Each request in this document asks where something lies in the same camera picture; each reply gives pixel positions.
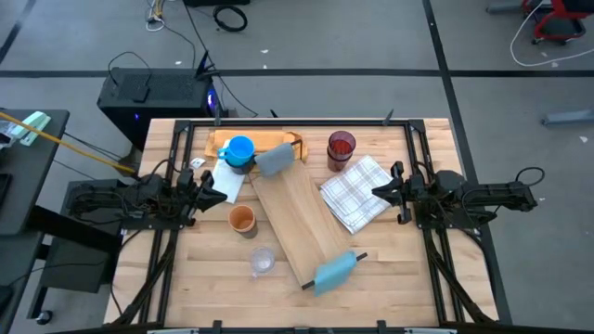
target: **white dish towel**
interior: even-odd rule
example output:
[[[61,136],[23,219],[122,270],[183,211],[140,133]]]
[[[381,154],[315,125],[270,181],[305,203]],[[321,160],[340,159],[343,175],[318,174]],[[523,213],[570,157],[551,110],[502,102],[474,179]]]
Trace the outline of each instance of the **white dish towel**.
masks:
[[[320,193],[336,218],[354,234],[390,207],[387,201],[371,194],[372,188],[390,181],[392,177],[373,158],[365,156],[324,183]]]

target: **blue light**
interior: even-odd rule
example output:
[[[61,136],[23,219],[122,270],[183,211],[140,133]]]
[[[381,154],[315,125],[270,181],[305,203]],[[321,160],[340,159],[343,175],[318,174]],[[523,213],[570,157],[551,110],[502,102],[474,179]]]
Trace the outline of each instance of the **blue light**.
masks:
[[[210,110],[214,110],[216,107],[216,91],[213,88],[209,89],[208,95],[206,96],[206,102],[208,103]]]

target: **white cable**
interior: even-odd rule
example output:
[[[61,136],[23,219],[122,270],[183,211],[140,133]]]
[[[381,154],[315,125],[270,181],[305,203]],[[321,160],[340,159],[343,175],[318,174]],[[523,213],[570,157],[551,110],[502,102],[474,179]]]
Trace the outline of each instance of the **white cable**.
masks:
[[[513,36],[513,39],[511,40],[510,43],[510,53],[511,53],[511,57],[513,58],[513,61],[516,62],[516,64],[520,65],[520,66],[524,66],[524,67],[535,67],[535,66],[541,66],[541,65],[547,65],[550,64],[552,62],[555,61],[562,61],[562,60],[567,60],[567,59],[573,59],[573,58],[578,58],[578,57],[582,57],[584,55],[587,55],[589,53],[594,52],[594,48],[590,49],[588,51],[584,51],[582,53],[578,53],[576,55],[572,55],[572,56],[567,56],[567,57],[561,57],[561,58],[556,58],[556,59],[551,59],[551,60],[547,60],[547,61],[543,61],[543,62],[539,62],[539,63],[535,63],[535,64],[524,64],[522,63],[520,60],[518,60],[516,58],[516,55],[513,53],[513,44],[516,42],[516,39],[518,38],[518,35],[520,34],[520,32],[522,31],[523,26],[526,24],[526,22],[532,18],[532,16],[536,13],[536,11],[544,4],[545,2],[542,1],[540,4],[538,4],[538,6],[536,6],[536,8],[534,8],[532,10],[532,12],[530,12],[530,14],[528,14],[528,17],[526,17],[526,19],[522,22],[522,25],[520,25],[520,29],[518,29],[518,31],[516,32],[516,35]]]

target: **orange cup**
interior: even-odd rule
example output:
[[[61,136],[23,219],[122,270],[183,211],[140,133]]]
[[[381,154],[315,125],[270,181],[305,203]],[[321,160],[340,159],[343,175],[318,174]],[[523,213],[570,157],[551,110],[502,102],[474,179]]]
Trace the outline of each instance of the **orange cup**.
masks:
[[[231,209],[228,221],[231,227],[244,238],[254,238],[258,234],[256,216],[249,206],[238,205]]]

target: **black floor line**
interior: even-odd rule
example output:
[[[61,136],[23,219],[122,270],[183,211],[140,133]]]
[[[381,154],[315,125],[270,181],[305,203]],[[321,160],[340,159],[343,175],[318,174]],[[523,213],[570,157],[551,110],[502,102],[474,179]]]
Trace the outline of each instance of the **black floor line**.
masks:
[[[431,0],[423,0],[423,7],[425,9],[425,17],[427,19],[427,24],[429,25],[429,31],[433,41],[433,49],[435,51],[435,56],[437,57],[437,64],[439,65],[439,70],[442,74],[447,105],[449,106],[456,139],[458,140],[458,150],[462,159],[465,176],[470,182],[478,182],[476,171],[474,170],[474,163],[472,162],[471,148],[468,144],[468,138],[466,137],[466,130],[464,129],[464,124],[462,122],[462,115],[460,114],[458,100],[456,99],[456,92],[454,90],[454,85],[452,84],[452,77],[447,67],[446,55],[444,54],[444,47],[439,36],[439,31],[437,30],[437,22],[435,21],[435,16],[433,14]],[[501,273],[497,263],[495,245],[493,244],[491,231],[489,230],[488,226],[485,226],[482,231],[483,243],[487,251],[487,254],[484,256],[486,259],[488,259],[488,261],[490,261],[491,267],[494,271],[493,279],[495,281],[492,281],[491,284],[494,284],[496,288],[496,306],[499,320],[504,324],[511,324],[510,307],[505,295],[505,290],[503,289]]]
[[[17,23],[15,23],[15,25],[12,27],[12,29],[10,30],[10,33],[8,34],[8,37],[4,41],[4,44],[2,45],[2,47],[0,47],[0,65],[4,61],[4,58],[6,57],[6,55],[8,54],[10,47],[17,39],[20,29],[25,24],[25,20],[27,19],[27,17],[29,17],[29,14],[31,13],[33,6],[35,6],[36,1],[37,0],[28,0],[27,1],[27,5],[25,5],[25,8],[20,13],[19,19],[17,19]]]
[[[403,76],[441,78],[440,70],[412,69],[271,69],[271,70],[220,70],[225,77],[275,77],[275,76]],[[450,78],[592,78],[594,71],[497,71],[451,70]],[[3,70],[0,78],[105,78],[104,70],[90,71],[22,71]]]

